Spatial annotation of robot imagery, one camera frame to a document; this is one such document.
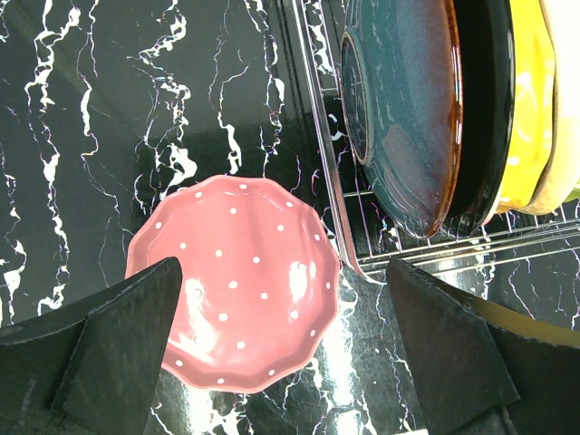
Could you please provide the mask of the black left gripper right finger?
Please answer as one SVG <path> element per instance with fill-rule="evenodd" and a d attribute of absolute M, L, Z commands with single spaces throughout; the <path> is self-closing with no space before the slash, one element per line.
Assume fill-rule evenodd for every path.
<path fill-rule="evenodd" d="M 579 333 L 400 259 L 387 284 L 430 434 L 576 434 Z"/>

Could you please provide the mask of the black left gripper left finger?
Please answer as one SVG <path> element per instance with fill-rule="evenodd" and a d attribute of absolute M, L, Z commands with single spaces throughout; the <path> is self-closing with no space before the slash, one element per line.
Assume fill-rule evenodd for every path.
<path fill-rule="evenodd" d="M 143 433 L 181 284 L 179 261 L 168 257 L 3 327 L 2 433 Z"/>

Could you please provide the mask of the metal wire dish rack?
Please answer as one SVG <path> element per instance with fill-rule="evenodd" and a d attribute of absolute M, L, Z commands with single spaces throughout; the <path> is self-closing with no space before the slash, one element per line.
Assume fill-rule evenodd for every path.
<path fill-rule="evenodd" d="M 573 272 L 579 257 L 579 207 L 562 206 L 554 215 L 528 217 L 508 212 L 494 217 L 474 235 L 416 239 L 393 223 L 379 205 L 351 149 L 340 89 L 341 1 L 292 1 L 323 163 L 339 256 L 360 276 L 386 279 L 393 258 L 414 264 L 456 286 L 475 280 L 515 277 L 519 271 Z"/>

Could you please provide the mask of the blue round plate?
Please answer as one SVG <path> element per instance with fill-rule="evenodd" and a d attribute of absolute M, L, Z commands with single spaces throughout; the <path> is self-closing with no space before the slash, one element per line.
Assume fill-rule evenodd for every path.
<path fill-rule="evenodd" d="M 459 177 L 463 92 L 451 1 L 350 1 L 341 41 L 343 114 L 387 215 L 437 233 Z"/>

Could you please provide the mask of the orange dotted scalloped plate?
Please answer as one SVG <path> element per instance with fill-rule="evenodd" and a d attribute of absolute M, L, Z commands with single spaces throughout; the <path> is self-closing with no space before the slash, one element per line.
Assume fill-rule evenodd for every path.
<path fill-rule="evenodd" d="M 538 1 L 510 3 L 515 41 L 514 119 L 498 213 L 530 204 L 553 137 L 554 48 Z"/>

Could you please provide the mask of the dark brown round plate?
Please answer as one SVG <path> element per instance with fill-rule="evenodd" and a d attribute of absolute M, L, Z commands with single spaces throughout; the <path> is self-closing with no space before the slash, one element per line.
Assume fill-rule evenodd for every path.
<path fill-rule="evenodd" d="M 440 232 L 472 235 L 495 212 L 514 118 L 515 41 L 508 1 L 456 1 L 463 124 L 459 177 Z"/>

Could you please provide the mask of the cream orange floral plate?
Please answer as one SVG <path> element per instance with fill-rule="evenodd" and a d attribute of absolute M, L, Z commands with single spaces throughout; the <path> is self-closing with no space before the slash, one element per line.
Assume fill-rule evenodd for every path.
<path fill-rule="evenodd" d="M 533 197 L 520 210 L 545 215 L 566 202 L 579 182 L 579 3 L 540 3 L 555 52 L 553 147 Z"/>

